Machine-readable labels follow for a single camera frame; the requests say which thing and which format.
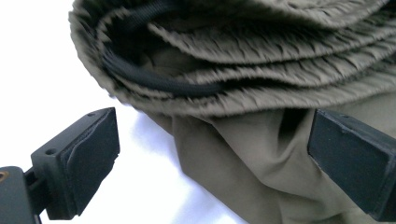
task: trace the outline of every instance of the gathered fabric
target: gathered fabric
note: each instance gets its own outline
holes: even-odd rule
[[[248,223],[376,223],[306,152],[316,108],[396,137],[396,12],[378,0],[76,0],[78,57],[175,137]]]

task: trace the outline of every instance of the white surface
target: white surface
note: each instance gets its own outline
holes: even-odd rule
[[[185,177],[173,139],[112,100],[69,37],[71,0],[2,1],[0,167],[31,167],[30,154],[86,113],[117,108],[121,154],[81,217],[43,223],[243,223]]]

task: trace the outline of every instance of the nylon fabric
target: nylon fabric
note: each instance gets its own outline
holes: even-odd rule
[[[248,223],[377,223],[306,145],[321,107],[396,137],[396,14],[388,1],[187,0],[188,11],[123,32],[122,21],[150,2],[76,0],[71,36],[102,88],[175,137],[186,175]],[[108,72],[106,44],[159,76],[227,88],[180,97],[141,86]]]

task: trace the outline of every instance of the drawstring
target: drawstring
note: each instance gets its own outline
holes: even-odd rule
[[[183,5],[177,0],[159,0],[132,10],[119,26],[123,33],[132,34],[154,18],[169,12],[181,11]],[[221,83],[191,84],[146,71],[117,55],[111,44],[106,45],[103,65],[112,76],[120,76],[140,86],[156,91],[173,93],[175,96],[204,97],[224,90]]]

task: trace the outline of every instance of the folded chest waders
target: folded chest waders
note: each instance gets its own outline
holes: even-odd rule
[[[396,136],[392,1],[77,0],[69,20],[98,84],[247,222],[375,223],[307,145],[317,108]]]

